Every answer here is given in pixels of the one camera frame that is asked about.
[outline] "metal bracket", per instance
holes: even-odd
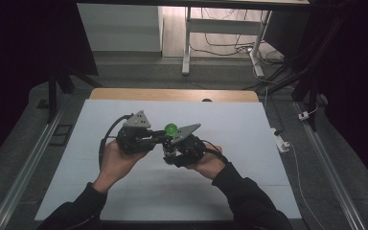
[[[125,121],[123,126],[124,127],[145,127],[145,128],[149,128],[149,127],[151,127],[151,124],[149,123],[149,120],[146,117],[145,112],[143,110],[140,110],[138,113],[136,113],[131,118],[129,118],[127,121]]]
[[[172,138],[172,144],[174,145],[180,141],[183,141],[188,136],[190,136],[191,133],[197,130],[199,127],[201,127],[200,123],[179,128],[177,134]]]

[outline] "wooden table edge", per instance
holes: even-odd
[[[95,88],[90,100],[202,102],[209,99],[221,103],[257,103],[253,91],[198,89]]]

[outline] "white wall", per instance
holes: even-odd
[[[92,51],[162,50],[161,7],[78,4]]]

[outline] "metal frame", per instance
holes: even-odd
[[[33,150],[26,159],[25,164],[11,184],[11,188],[0,205],[0,229],[5,229],[11,219],[14,209],[16,208],[20,197],[22,197],[23,192],[26,190],[32,175],[35,172],[35,168],[37,167],[43,152],[46,150],[50,138],[52,137],[68,102],[69,97],[64,97],[64,100],[60,100],[57,115],[53,118],[53,121],[50,124],[46,125],[42,134],[38,138],[37,143],[34,145]]]
[[[301,109],[302,105],[300,103],[294,103],[294,107],[298,113],[303,112]],[[315,131],[312,130],[307,121],[302,121],[302,123],[304,130],[306,131],[315,150],[315,153],[318,156],[318,160],[322,165],[325,175],[330,181],[333,192],[335,193],[336,198],[339,200],[340,206],[345,213],[346,220],[348,220],[352,229],[365,230],[366,227],[360,217],[359,212],[357,211],[357,207],[353,203],[351,196],[343,185],[342,180],[340,179],[339,174],[334,167],[333,161],[330,155],[327,153],[324,144],[322,144],[320,137]]]
[[[191,8],[187,8],[186,17],[186,34],[183,55],[182,75],[190,74],[190,33],[206,33],[206,34],[226,34],[226,35],[255,35],[256,41],[253,49],[248,52],[252,60],[253,68],[257,78],[263,78],[262,66],[258,60],[257,54],[265,33],[268,18],[271,11],[267,11],[263,21],[234,21],[219,19],[191,19]]]

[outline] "aluminum rail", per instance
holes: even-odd
[[[298,113],[303,112],[300,108],[299,103],[294,103],[294,107]],[[325,150],[324,145],[322,144],[321,139],[318,134],[314,132],[308,122],[303,121],[304,129],[306,130],[307,135],[310,138],[310,142],[315,150],[315,153],[319,159],[319,162],[324,169],[325,175],[328,177],[330,184],[333,188],[333,192],[336,195],[336,198],[339,200],[340,205],[342,207],[343,212],[345,213],[346,219],[351,225],[353,230],[365,230],[366,227],[363,223],[363,220],[360,217],[359,212],[357,211],[357,207],[353,203],[351,196],[340,180],[339,174],[336,171],[334,164],[330,155]]]
[[[53,121],[44,128],[37,140],[37,143],[34,145],[34,148],[26,159],[25,164],[11,184],[11,188],[0,205],[0,229],[5,229],[9,220],[11,219],[14,209],[16,208],[20,197],[22,197],[23,192],[26,190],[31,177],[35,172],[35,168],[37,167],[43,152],[46,150],[50,138],[56,130],[56,126],[61,119],[68,103],[68,96],[64,96],[63,99],[59,100],[59,109],[57,115],[54,117]]]

